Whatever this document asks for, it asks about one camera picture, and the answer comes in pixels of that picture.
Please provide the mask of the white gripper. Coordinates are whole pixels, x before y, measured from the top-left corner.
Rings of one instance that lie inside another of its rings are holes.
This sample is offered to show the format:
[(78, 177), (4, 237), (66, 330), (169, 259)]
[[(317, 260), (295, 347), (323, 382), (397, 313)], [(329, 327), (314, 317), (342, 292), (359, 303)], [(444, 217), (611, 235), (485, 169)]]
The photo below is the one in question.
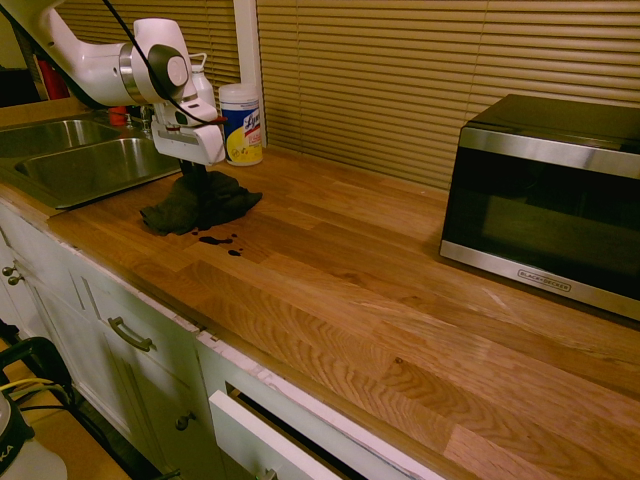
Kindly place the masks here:
[(180, 159), (181, 188), (185, 198), (206, 200), (208, 172), (205, 166), (225, 159), (223, 134), (217, 125), (184, 126), (175, 119), (176, 109), (167, 103), (153, 105), (151, 131), (159, 153)]

